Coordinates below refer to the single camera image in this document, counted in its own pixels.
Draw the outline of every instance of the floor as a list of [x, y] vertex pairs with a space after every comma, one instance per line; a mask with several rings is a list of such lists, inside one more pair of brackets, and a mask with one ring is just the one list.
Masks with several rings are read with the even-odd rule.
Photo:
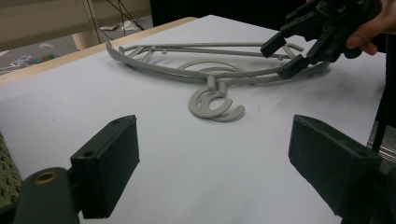
[[[150, 16], [138, 18], [135, 20], [144, 29], [149, 29], [152, 27], [152, 18]], [[122, 23], [111, 24], [122, 26]], [[101, 42], [104, 43], [111, 39], [117, 39], [125, 35], [131, 35], [140, 32], [137, 26], [131, 26], [132, 30], [114, 30], [114, 31], [102, 31], [98, 29], [98, 34], [100, 36]], [[0, 75], [2, 74], [1, 68], [10, 67], [10, 64], [16, 62], [23, 56], [32, 56], [33, 58], [38, 58], [46, 55], [53, 55], [56, 57], [62, 57], [66, 54], [78, 51], [74, 43], [73, 37], [64, 36], [61, 38], [49, 40], [43, 43], [37, 43], [29, 46], [24, 46], [17, 49], [10, 49], [6, 54], [0, 56]], [[371, 137], [368, 141], [368, 146], [373, 143], [375, 136], [376, 123], [373, 127]], [[381, 146], [380, 155], [387, 159], [387, 161], [392, 164], [396, 164], [396, 129], [393, 127], [388, 127], [385, 133], [385, 137]]]

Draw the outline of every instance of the white tabletop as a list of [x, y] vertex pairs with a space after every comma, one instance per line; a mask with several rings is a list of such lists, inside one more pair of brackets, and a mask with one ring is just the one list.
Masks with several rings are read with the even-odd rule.
[[[263, 42], [275, 33], [207, 16], [130, 45]], [[190, 113], [199, 85], [137, 72], [103, 51], [0, 87], [0, 132], [25, 178], [68, 169], [111, 120], [136, 115], [141, 162], [112, 216], [82, 223], [335, 224], [341, 218], [289, 162], [293, 115], [321, 119], [365, 145], [384, 84], [385, 55], [341, 57], [318, 77], [232, 86], [228, 96], [246, 114], [219, 123]]]

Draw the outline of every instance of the human hand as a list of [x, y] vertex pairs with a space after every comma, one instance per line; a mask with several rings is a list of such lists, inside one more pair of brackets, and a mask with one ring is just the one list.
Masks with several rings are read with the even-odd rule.
[[378, 48], [371, 40], [379, 34], [396, 34], [396, 0], [379, 0], [380, 12], [362, 24], [346, 41], [346, 47], [375, 55]]

